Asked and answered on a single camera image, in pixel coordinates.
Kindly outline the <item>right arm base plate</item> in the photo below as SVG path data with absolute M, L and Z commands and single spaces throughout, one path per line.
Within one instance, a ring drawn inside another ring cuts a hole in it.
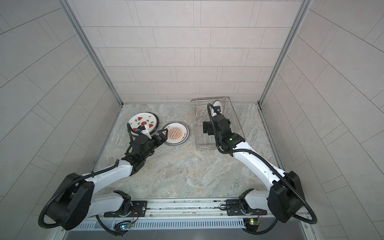
M 220 210 L 227 212 L 228 216 L 265 216 L 268 214 L 266 210 L 251 209 L 245 200 L 229 199 L 225 204 L 220 205 Z

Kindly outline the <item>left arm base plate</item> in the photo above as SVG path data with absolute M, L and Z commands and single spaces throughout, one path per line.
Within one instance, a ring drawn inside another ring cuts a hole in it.
M 104 213 L 105 218 L 128 218 L 128 217 L 144 217 L 146 213 L 148 202 L 147 201 L 131 201 L 123 203 L 115 212 Z

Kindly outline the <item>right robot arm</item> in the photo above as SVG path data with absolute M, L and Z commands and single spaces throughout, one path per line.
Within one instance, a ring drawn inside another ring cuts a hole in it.
M 277 168 L 256 153 L 246 140 L 233 133 L 230 120 L 224 115 L 210 116 L 203 122 L 203 133 L 214 136 L 216 147 L 222 154 L 228 154 L 247 166 L 266 186 L 268 193 L 257 194 L 253 190 L 244 196 L 250 209 L 269 210 L 280 222 L 296 218 L 308 224 L 318 222 L 314 210 L 307 203 L 301 180 L 293 171 L 287 173 Z

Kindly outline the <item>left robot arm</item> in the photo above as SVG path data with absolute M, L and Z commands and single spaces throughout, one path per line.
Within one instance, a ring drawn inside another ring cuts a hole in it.
M 167 139 L 167 129 L 159 130 L 153 136 L 141 131 L 135 139 L 131 139 L 125 157 L 116 160 L 113 165 L 85 175 L 67 175 L 43 207 L 38 225 L 44 229 L 61 226 L 65 230 L 72 230 L 83 220 L 104 213 L 120 217 L 129 214 L 138 216 L 129 194 L 120 190 L 107 195 L 97 195 L 97 192 L 136 174 L 145 165 L 146 159 Z

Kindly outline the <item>white red-pattern plate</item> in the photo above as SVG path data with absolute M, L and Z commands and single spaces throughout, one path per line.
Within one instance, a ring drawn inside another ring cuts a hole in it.
M 190 136 L 189 127 L 183 122 L 170 122 L 164 126 L 168 130 L 168 139 L 166 144 L 177 146 L 183 144 Z

